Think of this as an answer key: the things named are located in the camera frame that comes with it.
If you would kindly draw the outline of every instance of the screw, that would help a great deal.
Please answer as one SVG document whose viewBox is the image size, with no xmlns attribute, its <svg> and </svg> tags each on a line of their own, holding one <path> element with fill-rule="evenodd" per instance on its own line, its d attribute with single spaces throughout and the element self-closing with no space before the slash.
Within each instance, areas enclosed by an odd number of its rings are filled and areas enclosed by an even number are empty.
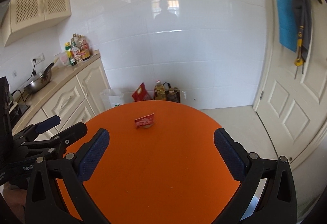
<svg viewBox="0 0 327 224">
<path fill-rule="evenodd" d="M 250 158 L 253 159 L 253 160 L 256 160 L 258 158 L 258 154 L 254 153 L 254 152 L 251 152 L 250 153 Z"/>
<path fill-rule="evenodd" d="M 282 155 L 281 156 L 281 161 L 284 162 L 284 163 L 286 163 L 287 162 L 287 157 L 285 157 L 285 156 Z"/>
<path fill-rule="evenodd" d="M 39 156 L 39 157 L 36 159 L 36 162 L 37 162 L 37 163 L 41 163 L 43 160 L 44 160 L 44 158 L 43 158 L 42 156 Z"/>
<path fill-rule="evenodd" d="M 68 153 L 67 155 L 66 155 L 66 159 L 68 159 L 68 160 L 72 160 L 73 158 L 74 158 L 74 153 Z"/>
</svg>

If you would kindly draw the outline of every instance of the blue gripper pad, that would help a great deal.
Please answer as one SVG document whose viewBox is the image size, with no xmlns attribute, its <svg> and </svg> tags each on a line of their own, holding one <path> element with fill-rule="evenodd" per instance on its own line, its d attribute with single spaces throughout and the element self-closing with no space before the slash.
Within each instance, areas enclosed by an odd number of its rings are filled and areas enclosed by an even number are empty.
<svg viewBox="0 0 327 224">
<path fill-rule="evenodd" d="M 246 176 L 246 165 L 232 146 L 232 143 L 238 143 L 224 129 L 215 131 L 214 143 L 234 180 L 242 182 Z"/>
<path fill-rule="evenodd" d="M 38 134 L 43 134 L 59 124 L 60 124 L 60 117 L 55 115 L 39 123 L 35 128 L 35 132 L 37 132 Z"/>
<path fill-rule="evenodd" d="M 109 133 L 105 129 L 99 129 L 92 140 L 88 144 L 92 144 L 88 151 L 84 154 L 78 164 L 77 177 L 80 182 L 87 181 L 91 178 L 95 168 L 97 167 L 102 155 L 109 145 Z"/>
</svg>

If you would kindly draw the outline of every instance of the bottle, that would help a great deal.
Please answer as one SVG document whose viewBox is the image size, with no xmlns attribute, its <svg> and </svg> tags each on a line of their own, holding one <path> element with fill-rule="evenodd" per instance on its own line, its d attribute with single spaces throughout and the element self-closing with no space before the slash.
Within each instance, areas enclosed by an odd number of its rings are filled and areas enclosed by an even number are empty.
<svg viewBox="0 0 327 224">
<path fill-rule="evenodd" d="M 74 55 L 73 55 L 73 52 L 72 52 L 72 47 L 71 47 L 71 45 L 70 45 L 69 42 L 67 42 L 67 43 L 65 44 L 65 49 L 66 49 L 66 53 L 67 53 L 67 56 L 68 56 L 68 58 L 69 58 L 69 62 L 70 62 L 70 64 L 71 64 L 72 66 L 76 65 L 77 62 L 76 62 L 76 60 L 75 60 L 75 58 L 74 58 Z"/>
<path fill-rule="evenodd" d="M 73 52 L 74 58 L 75 58 L 76 62 L 79 63 L 82 61 L 80 49 L 76 46 L 76 42 L 75 42 L 74 38 L 72 38 L 71 42 L 72 42 L 72 52 Z"/>
<path fill-rule="evenodd" d="M 80 35 L 80 38 L 78 41 L 80 44 L 82 59 L 83 59 L 83 61 L 86 61 L 89 58 L 91 58 L 89 44 L 87 43 L 85 37 L 83 37 L 82 35 Z"/>
<path fill-rule="evenodd" d="M 157 84 L 154 87 L 154 100 L 167 100 L 165 87 L 160 81 L 157 81 Z"/>
<path fill-rule="evenodd" d="M 171 102 L 179 103 L 177 93 L 175 92 L 174 89 L 172 89 L 172 88 L 169 89 L 169 93 L 167 95 L 167 100 L 171 101 Z"/>
<path fill-rule="evenodd" d="M 78 45 L 78 39 L 79 39 L 78 34 L 73 34 L 73 39 L 74 39 L 74 41 L 75 41 L 77 47 L 79 48 L 80 46 Z"/>
</svg>

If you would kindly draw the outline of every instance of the electrical outlet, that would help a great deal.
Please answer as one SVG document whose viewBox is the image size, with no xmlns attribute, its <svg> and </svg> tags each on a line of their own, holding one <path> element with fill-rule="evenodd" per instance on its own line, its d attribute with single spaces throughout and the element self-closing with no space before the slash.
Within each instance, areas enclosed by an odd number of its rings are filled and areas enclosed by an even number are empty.
<svg viewBox="0 0 327 224">
<path fill-rule="evenodd" d="M 44 58 L 44 54 L 43 53 L 41 53 L 41 54 L 39 54 L 37 57 L 35 57 L 35 58 L 33 58 L 33 59 L 31 59 L 31 62 L 32 62 L 32 65 L 34 66 L 34 59 L 35 59 L 35 65 L 37 65 L 37 64 L 39 64 L 40 62 L 43 62 L 44 60 L 45 60 L 45 58 Z"/>
</svg>

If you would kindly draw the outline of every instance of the cabinet handle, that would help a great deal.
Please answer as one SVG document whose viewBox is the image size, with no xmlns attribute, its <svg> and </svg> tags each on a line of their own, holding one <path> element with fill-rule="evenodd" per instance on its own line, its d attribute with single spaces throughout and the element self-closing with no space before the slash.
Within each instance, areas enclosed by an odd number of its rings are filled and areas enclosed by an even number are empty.
<svg viewBox="0 0 327 224">
<path fill-rule="evenodd" d="M 70 96 L 69 99 L 67 99 L 66 103 L 64 103 L 62 106 L 61 106 L 61 109 L 63 109 L 64 107 L 67 106 L 67 104 L 74 98 L 74 96 Z"/>
<path fill-rule="evenodd" d="M 44 11 L 48 12 L 48 0 L 44 0 Z"/>
<path fill-rule="evenodd" d="M 86 88 L 86 86 L 84 85 L 84 83 L 82 83 L 82 88 L 83 88 L 83 91 L 84 91 L 85 95 L 86 95 L 87 97 L 89 97 L 89 93 L 87 92 L 87 88 Z"/>
</svg>

